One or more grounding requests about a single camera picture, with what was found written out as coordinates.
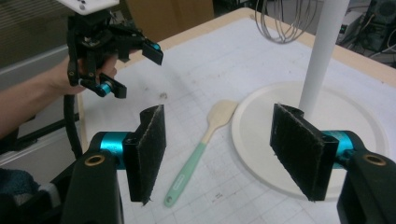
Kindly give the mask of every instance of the coiled wire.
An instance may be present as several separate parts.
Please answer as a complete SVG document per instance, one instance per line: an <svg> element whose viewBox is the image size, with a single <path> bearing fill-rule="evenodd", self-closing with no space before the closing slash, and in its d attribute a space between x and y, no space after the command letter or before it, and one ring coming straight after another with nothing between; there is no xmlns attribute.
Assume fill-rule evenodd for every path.
<svg viewBox="0 0 396 224"><path fill-rule="evenodd" d="M265 15L268 15L268 0L263 0L262 8L259 8L259 2L256 4L256 11L254 14L256 25L260 33L268 40L276 42L278 44L287 44L296 40L302 35L312 20L315 18L315 14L318 8L318 0L292 0L295 2L295 15L294 21L290 25L283 23L284 12L283 12L283 0L273 0L272 12L274 13L276 32L277 34L271 35L268 31L267 24L265 22Z"/></svg>

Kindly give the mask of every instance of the black cable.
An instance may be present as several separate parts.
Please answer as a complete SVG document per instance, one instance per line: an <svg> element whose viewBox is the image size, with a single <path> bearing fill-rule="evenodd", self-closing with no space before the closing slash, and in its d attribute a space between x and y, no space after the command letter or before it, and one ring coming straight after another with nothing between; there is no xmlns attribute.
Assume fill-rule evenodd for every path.
<svg viewBox="0 0 396 224"><path fill-rule="evenodd" d="M78 159L80 156L82 156L82 147L81 143L79 142L74 119L74 104L75 95L64 96L64 127L66 128L67 137L69 138L72 151L75 154L76 159Z"/></svg>

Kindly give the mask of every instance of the white base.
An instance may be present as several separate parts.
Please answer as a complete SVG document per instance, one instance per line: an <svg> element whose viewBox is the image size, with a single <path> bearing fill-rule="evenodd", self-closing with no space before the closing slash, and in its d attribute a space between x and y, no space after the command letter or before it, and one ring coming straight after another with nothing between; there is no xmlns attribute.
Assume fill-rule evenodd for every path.
<svg viewBox="0 0 396 224"><path fill-rule="evenodd" d="M289 196L305 199L269 145L274 104L298 107L303 82L283 82L251 93L233 115L232 135L237 153L251 173ZM349 130L371 151L388 156L388 139L373 115L344 94L323 88L309 120L316 128ZM337 199L345 170L332 170L326 200Z"/></svg>

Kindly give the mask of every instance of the human arm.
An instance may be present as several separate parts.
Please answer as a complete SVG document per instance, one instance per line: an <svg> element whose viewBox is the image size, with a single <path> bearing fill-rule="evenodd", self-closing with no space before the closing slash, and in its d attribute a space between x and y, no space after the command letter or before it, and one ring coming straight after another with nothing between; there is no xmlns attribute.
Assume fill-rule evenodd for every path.
<svg viewBox="0 0 396 224"><path fill-rule="evenodd" d="M116 61L117 56L109 57L97 74L114 77ZM84 90L80 86L70 86L67 65L68 59L64 59L50 70L0 92L0 139L58 98Z"/></svg>

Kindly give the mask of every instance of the table surface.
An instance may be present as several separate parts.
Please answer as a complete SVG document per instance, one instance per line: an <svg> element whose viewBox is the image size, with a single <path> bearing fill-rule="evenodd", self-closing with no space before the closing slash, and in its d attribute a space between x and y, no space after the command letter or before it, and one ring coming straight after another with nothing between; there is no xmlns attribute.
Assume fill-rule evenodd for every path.
<svg viewBox="0 0 396 224"><path fill-rule="evenodd" d="M162 66L139 53L118 63L116 79L128 87L127 99L100 98L91 91L78 96L85 148L95 133L134 132L140 111L165 107L167 148L152 202L144 207L130 203L125 172L118 171L126 223L339 223L336 202L291 198L256 179L236 153L231 123L215 132L177 203L163 205L216 101L242 102L261 87L304 81L314 37L305 34L285 46L273 44L260 35L253 17L254 11L238 9L164 40ZM370 109L389 148L396 147L391 140L396 135L394 69L336 47L324 85ZM394 160L395 155L389 151Z"/></svg>

